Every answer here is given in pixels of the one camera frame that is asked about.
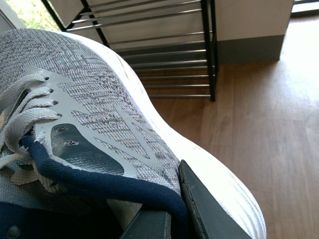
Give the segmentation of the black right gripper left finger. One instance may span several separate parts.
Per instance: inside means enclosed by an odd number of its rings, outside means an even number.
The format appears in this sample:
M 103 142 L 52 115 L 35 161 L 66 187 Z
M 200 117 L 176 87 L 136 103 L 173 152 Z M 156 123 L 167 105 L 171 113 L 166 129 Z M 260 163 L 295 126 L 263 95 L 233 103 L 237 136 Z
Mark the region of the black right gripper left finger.
M 121 239 L 170 239 L 171 215 L 163 210 L 142 208 Z

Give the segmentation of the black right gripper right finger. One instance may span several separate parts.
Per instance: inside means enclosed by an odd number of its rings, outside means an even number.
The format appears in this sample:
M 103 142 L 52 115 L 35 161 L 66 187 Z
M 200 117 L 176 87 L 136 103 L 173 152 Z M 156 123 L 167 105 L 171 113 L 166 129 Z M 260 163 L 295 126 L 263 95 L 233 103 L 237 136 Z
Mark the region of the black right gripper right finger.
M 195 239 L 249 239 L 225 212 L 185 160 L 180 162 L 179 182 Z

